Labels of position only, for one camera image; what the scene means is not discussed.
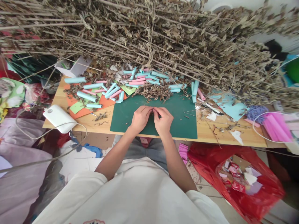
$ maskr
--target purple yarn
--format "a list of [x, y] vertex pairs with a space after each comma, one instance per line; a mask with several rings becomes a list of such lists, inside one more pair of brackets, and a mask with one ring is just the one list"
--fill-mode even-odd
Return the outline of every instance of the purple yarn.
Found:
[[[247, 112], [246, 116], [249, 120], [254, 121], [255, 118], [257, 118], [259, 115], [262, 113], [268, 112], [268, 108], [264, 106], [250, 106], [249, 111]], [[260, 116], [259, 118], [256, 119], [256, 123], [261, 124], [265, 120], [264, 115]]]

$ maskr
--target wooden table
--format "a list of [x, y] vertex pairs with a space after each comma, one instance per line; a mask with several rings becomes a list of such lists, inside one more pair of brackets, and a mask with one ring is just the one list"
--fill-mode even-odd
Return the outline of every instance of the wooden table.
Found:
[[[66, 83], [64, 82], [64, 77], [62, 78], [59, 87], [57, 89], [56, 95], [53, 99], [52, 105], [57, 104], [65, 111], [67, 110], [68, 104], [66, 100], [66, 95], [63, 92], [64, 86]], [[76, 121], [84, 126], [86, 126], [88, 132], [95, 132], [95, 133], [104, 133], [104, 134], [121, 134], [122, 132], [112, 132], [110, 131], [110, 125], [113, 115], [114, 105], [104, 108], [95, 112], [94, 114], [98, 115], [99, 113], [107, 112], [107, 118], [104, 118], [104, 123], [100, 126], [94, 125], [94, 116], [92, 114], [85, 115], [76, 119]], [[197, 115], [197, 139], [190, 139], [190, 138], [173, 138], [176, 140], [184, 140], [184, 141], [196, 141], [196, 142], [208, 142], [208, 143], [217, 143], [216, 137], [213, 134], [212, 130], [209, 128], [207, 122], [205, 120], [201, 120], [201, 113], [200, 111], [196, 111]], [[228, 116], [217, 116], [216, 122], [220, 123], [229, 123]], [[214, 125], [219, 128], [226, 128], [227, 124], [218, 124], [209, 122], [209, 125], [212, 129], [214, 129]], [[243, 119], [239, 120], [239, 124], [243, 126], [251, 126], [249, 123], [244, 121]], [[53, 128], [53, 125], [46, 120], [44, 123], [44, 128]], [[80, 125], [76, 125], [73, 128], [74, 131], [85, 131], [84, 128]], [[260, 137], [252, 128], [246, 127], [235, 127], [232, 131], [237, 130], [243, 132], [241, 134], [241, 138], [245, 146], [252, 146], [252, 147], [267, 147], [266, 141], [264, 138]], [[263, 135], [261, 128], [256, 128], [256, 130]], [[240, 145], [237, 140], [230, 134], [229, 131], [225, 131], [224, 133], [220, 132], [218, 129], [215, 129], [215, 134], [217, 134], [218, 142], [220, 144], [229, 144], [229, 145]], [[152, 137], [152, 138], [159, 138], [159, 136], [154, 135], [143, 135], [140, 134], [138, 136], [143, 137]]]

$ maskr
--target light blue paper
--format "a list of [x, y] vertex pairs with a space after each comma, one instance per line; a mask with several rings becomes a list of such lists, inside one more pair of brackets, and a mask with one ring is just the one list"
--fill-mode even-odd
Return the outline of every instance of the light blue paper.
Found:
[[[219, 94], [220, 91], [213, 91], [213, 93]], [[233, 105], [235, 101], [235, 97], [231, 93], [224, 93], [219, 95], [212, 95], [209, 96], [210, 99], [214, 100], [215, 103], [218, 104], [218, 106], [223, 109], [223, 111], [232, 117], [235, 121], [240, 120], [241, 117], [247, 112], [245, 109], [249, 110], [249, 107], [247, 107], [243, 103], [236, 103]]]

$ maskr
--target white electric device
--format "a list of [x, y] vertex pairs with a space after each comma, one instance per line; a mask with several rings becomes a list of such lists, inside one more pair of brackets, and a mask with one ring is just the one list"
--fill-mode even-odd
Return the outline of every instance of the white electric device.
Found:
[[45, 109], [43, 115], [51, 122], [52, 125], [54, 125], [54, 127], [61, 125], [57, 127], [57, 129], [63, 134], [68, 133], [77, 125], [77, 122], [58, 105], [53, 105], [50, 108]]

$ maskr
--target hand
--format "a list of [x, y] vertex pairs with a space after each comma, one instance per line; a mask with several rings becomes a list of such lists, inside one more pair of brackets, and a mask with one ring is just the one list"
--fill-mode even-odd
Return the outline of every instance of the hand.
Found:
[[173, 116], [165, 107], [154, 107], [155, 127], [160, 137], [170, 133], [170, 126], [173, 121]]
[[135, 135], [138, 135], [146, 126], [150, 113], [152, 112], [153, 107], [149, 106], [140, 106], [135, 112], [132, 119], [132, 124], [130, 129]]

